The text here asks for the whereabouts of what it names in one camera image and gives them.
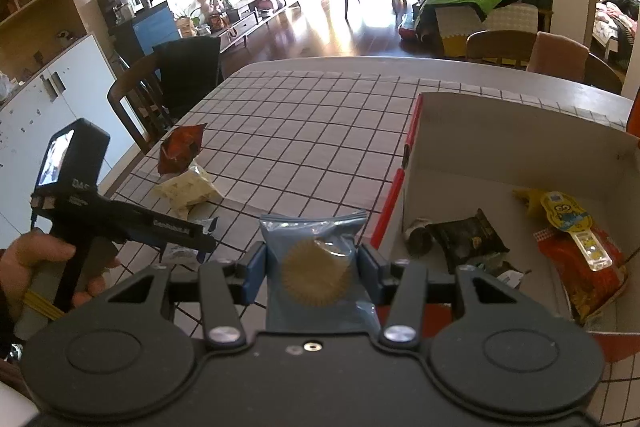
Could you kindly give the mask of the person left hand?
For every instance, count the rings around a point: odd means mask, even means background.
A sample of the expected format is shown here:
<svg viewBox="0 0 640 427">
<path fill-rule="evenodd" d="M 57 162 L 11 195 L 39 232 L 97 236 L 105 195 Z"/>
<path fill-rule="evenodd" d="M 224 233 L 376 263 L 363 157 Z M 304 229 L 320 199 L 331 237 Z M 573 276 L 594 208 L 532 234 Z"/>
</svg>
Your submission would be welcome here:
<svg viewBox="0 0 640 427">
<path fill-rule="evenodd" d="M 9 316 L 17 321 L 23 299 L 37 269 L 43 262 L 64 263 L 73 258 L 76 248 L 39 229 L 21 235 L 1 255 L 1 290 L 6 297 Z"/>
</svg>

